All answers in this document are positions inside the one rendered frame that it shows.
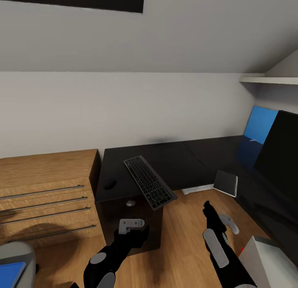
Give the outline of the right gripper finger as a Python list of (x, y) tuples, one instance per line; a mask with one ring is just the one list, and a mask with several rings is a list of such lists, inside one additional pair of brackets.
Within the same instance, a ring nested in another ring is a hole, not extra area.
[(210, 202), (207, 201), (207, 202), (204, 204), (204, 207), (207, 208), (207, 207), (209, 207), (209, 206), (211, 206), (211, 205), (210, 205)]

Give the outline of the swivel chair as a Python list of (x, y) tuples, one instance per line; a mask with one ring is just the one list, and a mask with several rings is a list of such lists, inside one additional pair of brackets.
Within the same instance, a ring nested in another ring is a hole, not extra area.
[(13, 241), (0, 245), (0, 265), (25, 262), (14, 288), (33, 288), (39, 264), (36, 264), (34, 248), (25, 241)]

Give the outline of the notebook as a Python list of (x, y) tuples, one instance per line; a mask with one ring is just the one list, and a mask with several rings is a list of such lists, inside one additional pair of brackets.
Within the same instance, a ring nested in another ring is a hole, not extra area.
[(213, 188), (236, 197), (237, 194), (238, 177), (236, 175), (229, 174), (225, 171), (218, 170)]

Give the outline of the keyboard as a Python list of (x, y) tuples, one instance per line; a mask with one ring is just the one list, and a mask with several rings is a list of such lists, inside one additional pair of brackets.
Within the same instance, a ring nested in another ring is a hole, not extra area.
[(124, 163), (154, 211), (178, 198), (142, 155)]

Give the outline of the monitor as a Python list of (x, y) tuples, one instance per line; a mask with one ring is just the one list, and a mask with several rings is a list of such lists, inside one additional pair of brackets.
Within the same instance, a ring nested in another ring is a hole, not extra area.
[[(261, 175), (298, 206), (298, 114), (279, 110), (254, 164)], [(257, 204), (298, 229), (284, 215)]]

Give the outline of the folder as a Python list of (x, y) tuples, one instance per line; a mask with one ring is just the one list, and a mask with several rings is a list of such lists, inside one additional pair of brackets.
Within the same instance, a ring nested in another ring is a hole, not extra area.
[(14, 288), (25, 266), (25, 262), (0, 265), (0, 288)]

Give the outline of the mouse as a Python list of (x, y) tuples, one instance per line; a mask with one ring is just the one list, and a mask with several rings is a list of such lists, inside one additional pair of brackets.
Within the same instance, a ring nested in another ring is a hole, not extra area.
[(110, 187), (114, 186), (115, 183), (116, 183), (116, 179), (112, 177), (112, 178), (109, 178), (108, 180), (106, 180), (104, 182), (103, 186), (106, 188), (110, 188)]

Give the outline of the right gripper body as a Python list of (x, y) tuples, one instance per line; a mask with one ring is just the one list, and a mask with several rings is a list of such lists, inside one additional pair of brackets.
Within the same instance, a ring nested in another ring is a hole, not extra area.
[(220, 218), (218, 217), (218, 214), (213, 206), (209, 206), (209, 207), (203, 209), (203, 212), (204, 212), (205, 216), (207, 217), (207, 223), (209, 223), (210, 221), (216, 221), (217, 223), (219, 223), (221, 225), (223, 231), (226, 232), (226, 225), (224, 225), (220, 221)]

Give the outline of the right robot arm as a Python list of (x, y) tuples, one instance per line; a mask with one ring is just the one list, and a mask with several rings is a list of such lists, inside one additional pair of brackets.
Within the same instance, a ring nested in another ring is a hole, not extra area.
[(238, 234), (239, 228), (228, 213), (218, 215), (210, 202), (204, 204), (207, 228), (203, 238), (210, 251), (210, 257), (223, 288), (257, 288), (256, 284), (233, 252), (227, 241), (226, 225)]

